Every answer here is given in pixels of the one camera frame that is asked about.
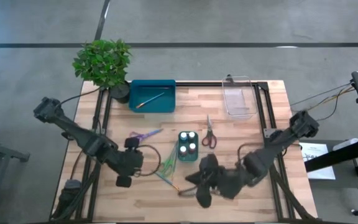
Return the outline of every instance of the potted plant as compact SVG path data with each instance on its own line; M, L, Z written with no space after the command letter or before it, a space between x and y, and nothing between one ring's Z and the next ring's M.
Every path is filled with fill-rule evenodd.
M111 97L120 103L129 101L129 83L125 81L130 60L130 46L121 39L115 41L95 40L85 44L77 53L73 67L75 76L92 81L101 88L108 88Z

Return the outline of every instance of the red-handled scissors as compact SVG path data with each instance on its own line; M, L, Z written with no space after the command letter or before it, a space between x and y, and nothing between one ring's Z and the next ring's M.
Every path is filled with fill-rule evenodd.
M209 118L209 115L206 117L206 122L208 125L208 132L206 133L205 138L202 140L203 146L209 146L210 149L214 149L216 147L216 136L212 132L212 122Z

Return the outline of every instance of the scissors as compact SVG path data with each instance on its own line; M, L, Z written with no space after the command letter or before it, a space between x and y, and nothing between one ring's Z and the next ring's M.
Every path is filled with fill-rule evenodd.
M177 150L178 150L178 141L176 141L168 159L160 164L160 168L158 171L163 177L168 177L175 170L175 166L177 163Z
M138 138L138 139L139 139L139 142L141 142L141 141L143 141L144 139L147 139L148 137L150 137L150 136L152 136L152 135L154 135L154 134L157 134L157 133L161 132L162 130L163 130L163 128L157 129L157 130L151 131L151 132L149 132L149 133L147 133L147 134L139 134L139 133L136 133L136 132L133 131L133 132L131 132L131 133L129 134L129 137Z
M216 136L212 132L212 121L209 118L209 115L206 117L207 125L208 125L208 132L206 136L202 140L203 146L209 146L210 149L214 149L216 147Z

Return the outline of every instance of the purple scissors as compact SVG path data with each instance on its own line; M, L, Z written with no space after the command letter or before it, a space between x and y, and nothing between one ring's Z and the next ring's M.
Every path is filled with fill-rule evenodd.
M157 129L157 130L154 130L154 131L151 131L147 134L139 134L139 133L136 133L136 132L131 132L129 134L129 137L135 137L135 138L138 138L139 139L139 142L143 141L144 139L147 139L148 137L154 135L154 134L157 134L159 132L161 132L163 130L163 128L160 128L160 129Z

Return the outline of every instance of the teal tray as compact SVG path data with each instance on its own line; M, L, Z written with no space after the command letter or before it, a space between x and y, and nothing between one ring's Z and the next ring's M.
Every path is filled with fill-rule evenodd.
M141 108L136 106L157 96ZM129 108L135 113L172 113L175 110L176 82L174 80L133 80Z
M180 133L189 133L189 132L192 132L192 131L181 131ZM182 162L194 162L198 159L198 134L193 131L195 133L195 136L194 136L194 140L192 140L192 142L189 142L189 139L187 139L185 142L183 142L181 139L180 139L180 133L178 134L178 159ZM191 143L194 143L196 144L196 151L192 154L190 154L189 152L186 154L186 156L182 156L180 154L180 148L182 146L186 146L186 148L188 149L189 148L189 145Z

